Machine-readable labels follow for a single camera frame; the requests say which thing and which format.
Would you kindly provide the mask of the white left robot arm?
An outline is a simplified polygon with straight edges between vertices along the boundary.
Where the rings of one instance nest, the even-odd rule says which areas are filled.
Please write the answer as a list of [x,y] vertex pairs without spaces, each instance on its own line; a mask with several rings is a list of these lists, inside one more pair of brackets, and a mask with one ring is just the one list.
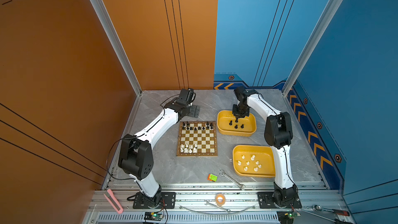
[[156,182],[152,171],[153,148],[165,132],[192,112],[196,93],[189,91],[180,94],[162,107],[160,114],[135,135],[123,137],[120,147],[118,167],[134,179],[141,193],[157,202],[161,186]]

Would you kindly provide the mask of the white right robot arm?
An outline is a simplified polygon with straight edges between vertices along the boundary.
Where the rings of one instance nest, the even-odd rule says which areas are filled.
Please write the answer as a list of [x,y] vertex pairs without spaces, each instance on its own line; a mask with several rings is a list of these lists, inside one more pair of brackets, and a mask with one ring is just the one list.
[[273,107],[256,90],[247,90],[241,86],[234,89],[234,94],[238,103],[233,105],[232,114],[236,119],[248,117],[250,110],[254,110],[265,120],[264,138],[274,156],[275,188],[288,190],[296,187],[290,162],[293,139],[290,114]]

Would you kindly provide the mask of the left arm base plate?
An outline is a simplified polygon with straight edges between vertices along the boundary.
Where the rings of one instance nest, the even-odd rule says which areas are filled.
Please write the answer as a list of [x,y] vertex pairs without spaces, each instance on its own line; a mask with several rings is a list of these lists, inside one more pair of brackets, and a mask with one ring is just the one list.
[[176,192],[159,192],[150,198],[145,194],[138,192],[134,196],[133,209],[174,209],[176,203]]

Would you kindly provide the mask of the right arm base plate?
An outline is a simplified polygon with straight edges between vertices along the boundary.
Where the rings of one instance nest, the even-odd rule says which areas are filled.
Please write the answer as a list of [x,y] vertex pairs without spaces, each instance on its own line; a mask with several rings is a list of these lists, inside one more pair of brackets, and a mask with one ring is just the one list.
[[302,208],[301,200],[297,193],[284,195],[280,192],[258,192],[258,202],[261,209],[272,208]]

